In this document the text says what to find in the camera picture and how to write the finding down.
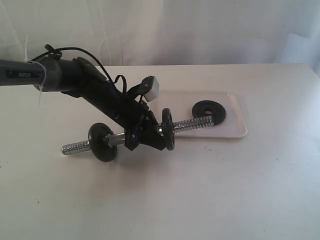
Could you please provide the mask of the left grey black robot arm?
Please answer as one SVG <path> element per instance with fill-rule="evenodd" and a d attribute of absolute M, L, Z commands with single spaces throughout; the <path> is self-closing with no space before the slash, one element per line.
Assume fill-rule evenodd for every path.
<path fill-rule="evenodd" d="M 82 57 L 63 60 L 45 56 L 35 62 L 1 60 L 0 84 L 33 85 L 43 92 L 83 98 L 123 127 L 124 145 L 129 150 L 134 150 L 138 144 L 158 150 L 166 147 L 158 131 L 159 124 L 147 105 L 159 92 L 153 90 L 157 86 L 154 76 L 147 76 L 140 84 L 120 91 Z"/>

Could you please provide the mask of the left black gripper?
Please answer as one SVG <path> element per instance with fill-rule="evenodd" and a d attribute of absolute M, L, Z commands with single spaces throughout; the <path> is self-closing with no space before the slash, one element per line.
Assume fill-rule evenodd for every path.
<path fill-rule="evenodd" d="M 109 108 L 112 119 L 124 129 L 124 146 L 127 149 L 133 151 L 140 144 L 160 151 L 166 147 L 160 124 L 146 104 L 139 104 L 134 99 L 111 97 Z"/>

